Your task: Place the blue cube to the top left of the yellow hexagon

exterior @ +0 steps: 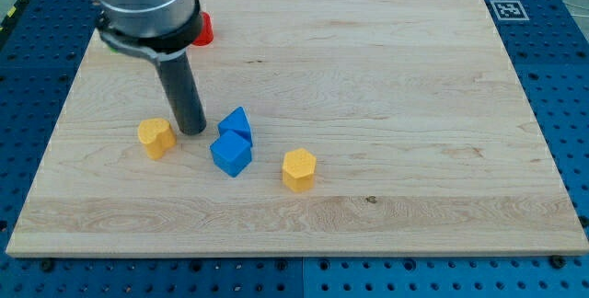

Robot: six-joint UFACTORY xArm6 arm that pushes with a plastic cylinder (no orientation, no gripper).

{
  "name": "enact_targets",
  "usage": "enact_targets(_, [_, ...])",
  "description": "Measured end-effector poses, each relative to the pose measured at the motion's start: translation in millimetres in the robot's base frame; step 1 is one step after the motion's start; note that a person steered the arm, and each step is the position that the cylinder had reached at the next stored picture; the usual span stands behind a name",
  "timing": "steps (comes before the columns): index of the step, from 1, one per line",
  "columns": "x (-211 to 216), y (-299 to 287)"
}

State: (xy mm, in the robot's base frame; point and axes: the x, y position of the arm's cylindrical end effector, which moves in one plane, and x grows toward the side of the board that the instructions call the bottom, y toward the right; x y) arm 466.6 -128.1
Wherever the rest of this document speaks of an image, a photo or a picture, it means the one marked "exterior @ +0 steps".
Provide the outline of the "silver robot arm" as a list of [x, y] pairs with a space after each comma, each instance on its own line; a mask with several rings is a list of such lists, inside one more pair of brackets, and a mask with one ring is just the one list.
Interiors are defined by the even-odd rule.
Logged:
[[184, 51], [204, 29], [199, 0], [92, 0], [101, 8], [101, 39], [124, 54], [153, 61]]

